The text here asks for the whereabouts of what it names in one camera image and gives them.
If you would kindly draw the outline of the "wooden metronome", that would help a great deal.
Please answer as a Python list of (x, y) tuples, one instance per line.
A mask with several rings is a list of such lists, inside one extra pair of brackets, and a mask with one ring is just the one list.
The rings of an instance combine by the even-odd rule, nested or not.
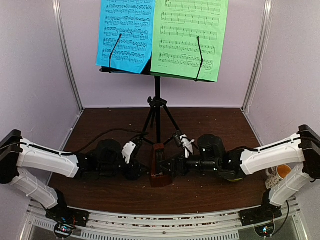
[(172, 177), (163, 172), (161, 162), (165, 160), (165, 146), (163, 143), (157, 143), (152, 146), (150, 154), (150, 185), (152, 188), (162, 188), (173, 183)]

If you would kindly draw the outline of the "black music stand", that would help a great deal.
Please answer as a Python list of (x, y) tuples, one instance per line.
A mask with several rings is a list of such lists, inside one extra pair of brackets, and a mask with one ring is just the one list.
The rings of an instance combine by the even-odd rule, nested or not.
[[(122, 33), (119, 34), (119, 37), (109, 55), (109, 66), (106, 67), (106, 66), (102, 66), (101, 69), (100, 69), (100, 72), (102, 73), (122, 73), (122, 74), (131, 74), (127, 71), (121, 71), (119, 69), (116, 69), (116, 68), (112, 68), (111, 67), (111, 59), (112, 59), (112, 56), (114, 54), (114, 51), (117, 47), (117, 45), (119, 44), (120, 42), (120, 39), (122, 37)], [(198, 36), (197, 37), (197, 48), (196, 48), (196, 51), (199, 51), (199, 54), (200, 54), (200, 66), (199, 66), (199, 69), (198, 69), (198, 73), (197, 73), (197, 76), (196, 78), (192, 78), (191, 80), (194, 80), (195, 82), (198, 82), (200, 81), (199, 79), (199, 75), (200, 75), (200, 71), (201, 71), (201, 68), (203, 66), (203, 62), (204, 62), (204, 59), (203, 59), (203, 54), (202, 54), (202, 49), (201, 49), (201, 44), (200, 44), (200, 37)], [(151, 60), (149, 60), (146, 64), (146, 66), (144, 67), (144, 69), (142, 70), (142, 73), (139, 73), (140, 75), (146, 75), (146, 76), (151, 76), (152, 73), (151, 73)], [(154, 81), (155, 81), (155, 97), (149, 97), (147, 102), (149, 103), (149, 106), (150, 106), (150, 111), (149, 111), (149, 114), (148, 114), (148, 117), (146, 118), (146, 121), (145, 121), (145, 124), (144, 124), (144, 127), (142, 129), (142, 132), (146, 132), (148, 126), (149, 126), (149, 123), (150, 123), (150, 128), (153, 128), (154, 126), (154, 122), (156, 122), (156, 143), (159, 144), (161, 143), (161, 108), (163, 108), (167, 114), (167, 116), (169, 117), (171, 123), (173, 124), (173, 126), (175, 127), (175, 130), (176, 131), (181, 131), (181, 129), (179, 128), (178, 124), (176, 123), (176, 121), (174, 120), (173, 116), (171, 115), (170, 111), (169, 111), (169, 108), (167, 107), (167, 101), (165, 101), (164, 99), (161, 98), (161, 76), (160, 75), (154, 75)], [(149, 139), (145, 138), (142, 133), (139, 135), (139, 142), (142, 142), (142, 141), (145, 141), (147, 142), (148, 144), (150, 145), (155, 145), (155, 143), (153, 143), (152, 141), (150, 141)]]

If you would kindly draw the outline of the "green sheet music page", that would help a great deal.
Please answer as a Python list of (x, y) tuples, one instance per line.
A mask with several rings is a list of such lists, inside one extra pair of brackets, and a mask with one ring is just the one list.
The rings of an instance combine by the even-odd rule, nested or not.
[(150, 72), (216, 83), (228, 8), (227, 0), (157, 0)]

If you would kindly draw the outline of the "blue sheet music page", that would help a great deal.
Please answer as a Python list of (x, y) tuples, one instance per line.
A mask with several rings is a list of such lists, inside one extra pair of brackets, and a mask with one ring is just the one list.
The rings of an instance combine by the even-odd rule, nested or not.
[(96, 65), (141, 74), (152, 56), (154, 0), (102, 0)]

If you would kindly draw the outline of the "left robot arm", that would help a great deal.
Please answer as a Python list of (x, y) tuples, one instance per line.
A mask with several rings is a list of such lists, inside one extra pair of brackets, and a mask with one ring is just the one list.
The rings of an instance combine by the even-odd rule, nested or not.
[(75, 213), (68, 207), (64, 194), (38, 181), (27, 168), (72, 179), (113, 177), (121, 173), (127, 180), (135, 181), (142, 173), (141, 164), (134, 159), (136, 148), (132, 140), (122, 146), (114, 139), (105, 139), (86, 153), (65, 152), (31, 142), (14, 129), (0, 142), (0, 182), (15, 186), (38, 201), (50, 217), (67, 222)]

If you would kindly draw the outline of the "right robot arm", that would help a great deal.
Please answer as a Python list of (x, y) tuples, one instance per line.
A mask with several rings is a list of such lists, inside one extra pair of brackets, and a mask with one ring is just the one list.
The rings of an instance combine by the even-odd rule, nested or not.
[(265, 202), (256, 210), (259, 220), (268, 220), (307, 183), (320, 178), (320, 136), (308, 125), (277, 142), (250, 148), (240, 146), (227, 151), (220, 137), (204, 134), (197, 141), (199, 155), (193, 153), (193, 140), (180, 137), (184, 153), (162, 159), (156, 167), (171, 176), (185, 175), (189, 170), (214, 172), (225, 180), (238, 180), (262, 170), (295, 163), (293, 170), (265, 194)]

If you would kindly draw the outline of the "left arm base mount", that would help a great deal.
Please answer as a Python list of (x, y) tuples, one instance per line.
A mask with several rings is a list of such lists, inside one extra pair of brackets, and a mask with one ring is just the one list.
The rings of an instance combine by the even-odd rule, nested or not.
[(76, 227), (86, 227), (90, 213), (86, 210), (70, 208), (67, 205), (64, 194), (55, 190), (57, 193), (57, 205), (53, 208), (44, 208), (46, 217), (56, 222), (53, 232), (58, 239), (64, 240), (70, 237)]

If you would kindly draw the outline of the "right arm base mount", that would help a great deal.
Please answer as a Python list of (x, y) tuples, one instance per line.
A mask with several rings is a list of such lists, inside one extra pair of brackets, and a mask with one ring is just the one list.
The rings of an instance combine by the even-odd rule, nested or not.
[(242, 226), (255, 225), (255, 233), (262, 238), (270, 238), (275, 233), (274, 219), (281, 216), (281, 207), (272, 205), (269, 199), (264, 199), (261, 206), (239, 212)]

